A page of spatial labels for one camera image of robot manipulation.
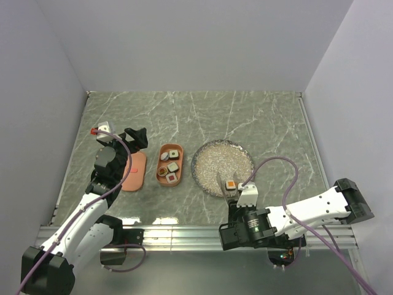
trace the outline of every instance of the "orange tray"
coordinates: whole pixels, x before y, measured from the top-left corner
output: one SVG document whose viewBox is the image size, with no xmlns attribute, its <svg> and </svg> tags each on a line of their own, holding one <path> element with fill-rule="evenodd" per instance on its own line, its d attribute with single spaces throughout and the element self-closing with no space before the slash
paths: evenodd
<svg viewBox="0 0 393 295">
<path fill-rule="evenodd" d="M 146 170 L 146 155 L 143 152 L 137 152 L 131 155 L 133 165 L 130 174 L 123 183 L 122 190 L 125 192 L 135 192 L 143 186 L 143 179 Z M 127 172 L 130 162 L 127 160 L 124 174 Z"/>
<path fill-rule="evenodd" d="M 161 155 L 163 152 L 169 152 L 171 149 L 177 149 L 179 151 L 179 158 L 177 160 L 167 160 L 167 161 L 161 161 Z M 174 183 L 168 183 L 166 180 L 165 176 L 159 176 L 157 174 L 157 170 L 161 167 L 164 166 L 166 167 L 169 163 L 176 162 L 177 166 L 179 166 L 179 171 L 175 172 L 175 175 L 177 177 L 177 181 Z M 161 149 L 160 153 L 158 154 L 158 163 L 157 163 L 157 169 L 155 171 L 155 177 L 157 178 L 157 181 L 162 185 L 162 186 L 177 186 L 180 183 L 181 177 L 182 177 L 182 164 L 183 164 L 183 148 L 176 144 L 176 143 L 167 143 L 164 144 Z"/>
</svg>

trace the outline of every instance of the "white backdrop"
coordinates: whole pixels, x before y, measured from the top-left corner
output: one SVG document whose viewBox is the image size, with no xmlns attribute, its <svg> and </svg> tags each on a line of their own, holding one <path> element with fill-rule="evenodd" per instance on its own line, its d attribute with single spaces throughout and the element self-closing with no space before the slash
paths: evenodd
<svg viewBox="0 0 393 295">
<path fill-rule="evenodd" d="M 352 0 L 37 0 L 87 90 L 304 91 Z"/>
<path fill-rule="evenodd" d="M 392 294 L 393 2 L 355 0 L 306 90 L 330 184 L 354 180 L 375 218 L 353 226 L 378 294 Z"/>
<path fill-rule="evenodd" d="M 0 1 L 0 293 L 52 217 L 86 93 L 34 1 Z"/>
</svg>

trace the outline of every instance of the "gray marble surface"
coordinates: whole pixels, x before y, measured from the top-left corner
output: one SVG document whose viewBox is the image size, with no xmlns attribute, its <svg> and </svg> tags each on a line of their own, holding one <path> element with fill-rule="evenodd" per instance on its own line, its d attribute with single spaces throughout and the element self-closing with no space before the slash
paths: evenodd
<svg viewBox="0 0 393 295">
<path fill-rule="evenodd" d="M 147 128 L 149 147 L 143 188 L 121 192 L 107 214 L 124 223 L 219 224 L 227 219 L 223 199 L 205 194 L 191 176 L 194 153 L 211 140 L 241 144 L 257 165 L 273 155 L 297 163 L 300 176 L 288 203 L 324 191 L 324 183 L 298 98 L 294 92 L 93 92 L 82 118 L 71 166 L 66 175 L 55 225 L 62 224 L 83 196 L 100 145 L 89 131 L 111 120 L 117 131 Z M 155 179 L 160 146 L 178 143 L 184 148 L 182 181 L 162 187 Z M 258 207 L 281 204 L 292 180 L 293 168 L 280 160 L 266 164 L 255 182 Z"/>
</svg>

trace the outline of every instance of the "purple cable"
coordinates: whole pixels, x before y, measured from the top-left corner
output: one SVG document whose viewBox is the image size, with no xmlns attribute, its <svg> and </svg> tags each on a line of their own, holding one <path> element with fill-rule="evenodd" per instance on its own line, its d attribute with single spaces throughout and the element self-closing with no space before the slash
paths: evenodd
<svg viewBox="0 0 393 295">
<path fill-rule="evenodd" d="M 138 244 L 123 244 L 123 245 L 115 245 L 115 246 L 111 246 L 111 248 L 123 248 L 123 247 L 135 247 L 135 248 L 140 248 L 143 250 L 143 257 L 141 259 L 141 261 L 135 265 L 134 267 L 130 268 L 130 269 L 112 269 L 109 266 L 104 266 L 105 269 L 110 270 L 111 272 L 131 272 L 134 269 L 137 269 L 139 266 L 142 265 L 142 263 L 144 262 L 145 258 L 146 258 L 146 249 L 145 247 L 143 247 L 142 245 L 138 245 Z"/>
<path fill-rule="evenodd" d="M 333 237 L 332 233 L 329 231 L 329 229 L 328 229 L 325 225 L 323 225 L 322 227 L 324 228 L 324 230 L 325 230 L 325 231 L 327 232 L 327 234 L 329 235 L 329 237 L 330 237 L 330 239 L 332 240 L 332 242 L 333 242 L 333 244 L 334 244 L 334 247 L 336 247 L 337 251 L 338 251 L 338 252 L 341 252 L 341 251 L 340 251 L 340 248 L 338 247 L 338 244 L 337 244 L 336 240 L 334 239 L 334 237 Z"/>
<path fill-rule="evenodd" d="M 353 266 L 345 259 L 345 257 L 338 251 L 336 250 L 323 236 L 321 236 L 319 233 L 316 232 L 316 230 L 314 230 L 312 227 L 308 226 L 307 224 L 305 224 L 303 221 L 299 220 L 298 218 L 296 218 L 294 215 L 292 215 L 290 213 L 290 211 L 287 209 L 287 205 L 286 205 L 286 200 L 287 200 L 287 196 L 290 192 L 290 190 L 293 188 L 293 186 L 295 185 L 298 177 L 299 177 L 299 169 L 297 168 L 296 164 L 288 159 L 287 157 L 282 157 L 282 156 L 274 156 L 274 157 L 270 157 L 265 159 L 261 164 L 259 164 L 259 166 L 252 172 L 252 174 L 250 175 L 250 177 L 248 177 L 248 179 L 243 183 L 243 186 L 245 186 L 256 174 L 256 172 L 258 171 L 258 169 L 260 167 L 262 167 L 262 165 L 264 165 L 265 163 L 271 161 L 271 160 L 284 160 L 286 162 L 289 162 L 294 168 L 295 168 L 295 176 L 292 180 L 292 182 L 290 183 L 289 187 L 286 189 L 284 196 L 282 197 L 282 207 L 284 208 L 284 210 L 286 211 L 287 215 L 292 218 L 294 221 L 296 221 L 299 225 L 303 226 L 305 229 L 307 229 L 308 231 L 310 231 L 311 233 L 313 233 L 318 239 L 320 239 L 330 250 L 333 251 L 333 253 L 335 253 L 338 258 L 340 258 L 340 260 L 345 264 L 345 266 L 349 269 L 349 271 L 352 273 L 352 275 L 354 276 L 354 278 L 357 280 L 357 282 L 360 284 L 360 286 L 363 287 L 364 290 L 366 290 L 367 294 L 371 294 L 371 295 L 377 295 L 377 293 L 375 292 L 375 290 L 359 275 L 359 273 L 353 268 Z"/>
<path fill-rule="evenodd" d="M 99 200 L 105 199 L 108 195 L 110 195 L 111 193 L 113 193 L 114 191 L 116 191 L 122 184 L 123 182 L 127 179 L 128 175 L 130 174 L 131 171 L 131 166 L 133 164 L 133 159 L 131 157 L 131 152 L 128 148 L 128 146 L 122 141 L 122 139 L 118 136 L 115 136 L 109 132 L 105 132 L 105 131 L 101 131 L 101 130 L 95 130 L 95 133 L 103 133 L 106 135 L 109 135 L 110 137 L 112 137 L 113 139 L 117 140 L 119 143 L 122 144 L 122 146 L 125 148 L 125 150 L 127 151 L 127 155 L 128 155 L 128 160 L 130 161 L 130 164 L 128 166 L 128 169 L 125 173 L 125 176 L 122 178 L 122 180 L 120 180 L 120 182 L 118 184 L 116 184 L 111 190 L 107 191 L 106 193 L 104 193 L 103 195 L 99 196 L 98 198 L 92 200 L 90 203 L 87 203 L 85 205 L 85 208 L 88 208 L 90 206 L 92 206 L 94 203 L 98 202 Z M 58 242 L 60 242 L 60 240 L 65 236 L 65 234 L 67 233 L 67 231 L 69 230 L 69 228 L 74 224 L 75 220 L 78 219 L 78 217 L 83 213 L 83 210 L 79 210 L 67 223 L 67 225 L 64 227 L 63 231 L 60 233 L 60 235 L 58 236 Z M 15 293 L 15 295 L 19 295 L 22 292 L 23 287 L 25 287 L 27 281 L 31 278 L 31 276 L 33 275 L 33 273 L 36 271 L 36 269 L 41 265 L 42 261 L 44 261 L 44 259 L 53 251 L 54 248 L 56 248 L 58 244 L 56 242 L 54 242 L 49 248 L 48 250 L 46 250 L 46 252 L 44 253 L 44 255 L 42 255 L 42 257 L 37 261 L 37 263 L 31 268 L 31 270 L 28 272 L 28 274 L 25 276 L 25 278 L 23 279 L 23 281 L 20 283 L 20 286 L 18 288 L 18 291 Z"/>
</svg>

